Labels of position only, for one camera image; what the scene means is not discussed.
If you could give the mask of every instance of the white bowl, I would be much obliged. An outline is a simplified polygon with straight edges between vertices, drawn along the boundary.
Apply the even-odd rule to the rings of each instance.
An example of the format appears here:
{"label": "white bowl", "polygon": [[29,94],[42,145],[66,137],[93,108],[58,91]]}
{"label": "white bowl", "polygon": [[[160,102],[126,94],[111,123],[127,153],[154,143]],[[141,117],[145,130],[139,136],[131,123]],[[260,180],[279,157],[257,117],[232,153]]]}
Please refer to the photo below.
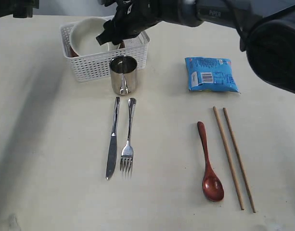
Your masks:
{"label": "white bowl", "polygon": [[78,56],[98,54],[118,48],[118,45],[113,45],[111,42],[100,46],[96,40],[96,37],[104,31],[105,22],[106,20],[102,18],[87,18],[72,28],[69,35],[70,46]]}

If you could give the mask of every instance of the blue snack bag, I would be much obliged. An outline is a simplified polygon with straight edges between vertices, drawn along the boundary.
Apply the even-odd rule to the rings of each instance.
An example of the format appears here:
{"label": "blue snack bag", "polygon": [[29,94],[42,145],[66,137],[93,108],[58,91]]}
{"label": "blue snack bag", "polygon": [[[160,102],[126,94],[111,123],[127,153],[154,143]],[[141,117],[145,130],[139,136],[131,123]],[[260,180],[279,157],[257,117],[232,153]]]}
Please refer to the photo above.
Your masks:
{"label": "blue snack bag", "polygon": [[229,59],[185,58],[189,90],[239,92],[232,77]]}

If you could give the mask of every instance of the spoon handle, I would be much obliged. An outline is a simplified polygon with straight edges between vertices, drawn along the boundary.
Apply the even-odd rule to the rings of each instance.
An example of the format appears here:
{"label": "spoon handle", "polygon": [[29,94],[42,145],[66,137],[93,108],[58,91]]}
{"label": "spoon handle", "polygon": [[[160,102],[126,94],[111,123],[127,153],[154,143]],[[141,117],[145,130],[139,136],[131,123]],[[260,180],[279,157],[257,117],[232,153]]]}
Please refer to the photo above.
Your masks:
{"label": "spoon handle", "polygon": [[206,137],[206,130],[205,126],[202,122],[197,122],[197,129],[199,130],[203,150],[204,150],[204,157],[205,157],[205,164],[206,166],[210,165],[209,157],[208,157],[208,149],[207,149],[207,137]]}

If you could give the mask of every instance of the fork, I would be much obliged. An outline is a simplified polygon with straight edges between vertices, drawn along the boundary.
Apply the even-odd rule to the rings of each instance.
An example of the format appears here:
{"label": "fork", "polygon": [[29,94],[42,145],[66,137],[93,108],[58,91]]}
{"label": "fork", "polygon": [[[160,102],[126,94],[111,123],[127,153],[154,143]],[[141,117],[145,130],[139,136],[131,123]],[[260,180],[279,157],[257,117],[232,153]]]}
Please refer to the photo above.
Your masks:
{"label": "fork", "polygon": [[136,108],[137,100],[134,98],[130,98],[128,100],[128,110],[129,110],[129,127],[128,127],[128,137],[126,146],[123,148],[122,155],[120,157],[120,165],[119,170],[125,174],[131,171],[133,167],[133,149],[130,145],[130,137],[131,137],[131,127],[132,127],[132,120],[134,115],[134,109]]}

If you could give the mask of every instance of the white wall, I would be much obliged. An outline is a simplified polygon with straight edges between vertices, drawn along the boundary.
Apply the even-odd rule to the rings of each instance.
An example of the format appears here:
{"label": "white wall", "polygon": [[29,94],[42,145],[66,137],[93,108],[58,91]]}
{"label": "white wall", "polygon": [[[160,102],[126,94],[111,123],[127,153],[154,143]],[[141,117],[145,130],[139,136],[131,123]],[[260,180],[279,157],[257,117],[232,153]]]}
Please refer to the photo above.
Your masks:
{"label": "white wall", "polygon": [[104,7],[98,0],[39,0],[39,9],[34,14],[109,16],[115,14],[116,5]]}

